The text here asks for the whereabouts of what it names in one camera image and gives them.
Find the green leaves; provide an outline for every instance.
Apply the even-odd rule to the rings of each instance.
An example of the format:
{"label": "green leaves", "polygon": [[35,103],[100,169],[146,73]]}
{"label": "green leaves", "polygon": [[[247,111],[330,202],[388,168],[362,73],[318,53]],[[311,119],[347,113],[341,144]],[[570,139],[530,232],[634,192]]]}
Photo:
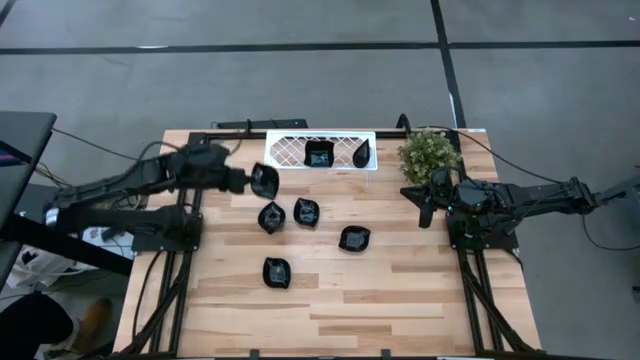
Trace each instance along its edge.
{"label": "green leaves", "polygon": [[398,148],[398,154],[402,159],[402,173],[416,185],[424,184],[441,166],[457,166],[461,158],[444,133],[433,131],[411,134],[407,144]]}

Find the white wire rack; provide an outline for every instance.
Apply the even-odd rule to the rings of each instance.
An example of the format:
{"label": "white wire rack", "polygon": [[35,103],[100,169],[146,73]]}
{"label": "white wire rack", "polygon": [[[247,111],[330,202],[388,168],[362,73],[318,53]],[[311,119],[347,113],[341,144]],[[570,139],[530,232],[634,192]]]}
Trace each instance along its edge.
{"label": "white wire rack", "polygon": [[[367,131],[301,131],[269,130],[265,143],[264,162],[277,169],[322,169],[304,164],[304,147],[308,140],[326,140],[334,144],[331,170],[377,170],[376,133]],[[353,165],[353,154],[369,140],[371,158],[364,168]]]}

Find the shoe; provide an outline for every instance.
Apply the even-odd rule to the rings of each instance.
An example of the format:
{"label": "shoe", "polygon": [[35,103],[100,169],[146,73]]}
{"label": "shoe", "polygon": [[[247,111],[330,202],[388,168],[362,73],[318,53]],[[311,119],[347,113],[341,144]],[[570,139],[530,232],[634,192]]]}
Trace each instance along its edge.
{"label": "shoe", "polygon": [[87,312],[84,313],[80,320],[80,329],[76,339],[73,341],[73,345],[71,345],[71,352],[86,354],[93,350],[100,331],[111,318],[111,308],[111,300],[105,298],[89,305]]}

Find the wooden tabletop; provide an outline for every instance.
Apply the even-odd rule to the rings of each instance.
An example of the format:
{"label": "wooden tabletop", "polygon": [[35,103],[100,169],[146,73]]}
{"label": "wooden tabletop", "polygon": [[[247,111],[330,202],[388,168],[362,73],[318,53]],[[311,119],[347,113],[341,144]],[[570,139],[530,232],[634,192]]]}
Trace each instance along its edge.
{"label": "wooden tabletop", "polygon": [[[167,131],[164,141],[183,145],[189,132]],[[485,132],[469,134],[489,145]],[[385,348],[394,356],[473,354],[444,212],[434,214],[429,229],[419,229],[418,208],[399,193],[407,185],[397,155],[403,143],[378,139],[374,172],[280,170],[276,202],[287,221],[284,231],[273,235],[257,224],[267,200],[248,189],[243,196],[206,191],[201,208],[205,233],[191,266],[178,355],[248,356],[250,349],[259,349],[265,356],[377,356]],[[472,178],[497,181],[491,154],[464,137],[461,148]],[[263,158],[264,140],[246,140],[227,164],[250,172]],[[315,230],[294,222],[298,197],[320,205]],[[149,206],[175,201],[175,194],[163,193],[151,197]],[[372,231],[364,252],[338,248],[340,232],[348,225]],[[539,347],[518,263],[500,250],[485,255],[497,307],[526,342]],[[152,257],[135,259],[114,351],[131,341],[133,314]],[[264,285],[266,257],[291,264],[288,290]],[[151,272],[138,331],[157,305],[163,267],[164,254]],[[478,308],[485,347],[491,348],[486,315]],[[161,350],[168,348],[172,319],[173,308],[165,317]]]}

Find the small black bowl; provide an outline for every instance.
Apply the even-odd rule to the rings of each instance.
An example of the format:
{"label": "small black bowl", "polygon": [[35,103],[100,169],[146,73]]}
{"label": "small black bowl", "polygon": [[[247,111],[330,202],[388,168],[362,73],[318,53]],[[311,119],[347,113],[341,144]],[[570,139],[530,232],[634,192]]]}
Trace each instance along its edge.
{"label": "small black bowl", "polygon": [[333,142],[307,140],[304,144],[304,164],[309,167],[333,166]]}
{"label": "small black bowl", "polygon": [[360,252],[369,246],[369,235],[371,230],[362,226],[347,226],[340,234],[340,244],[338,246],[346,251]]}
{"label": "small black bowl", "polygon": [[291,283],[291,267],[287,260],[266,258],[262,266],[262,279],[270,288],[288,288]]}
{"label": "small black bowl", "polygon": [[313,200],[298,198],[293,208],[293,218],[300,225],[314,227],[320,218],[320,206]]}
{"label": "small black bowl", "polygon": [[284,226],[286,217],[284,210],[272,201],[258,214],[258,224],[271,235]]}

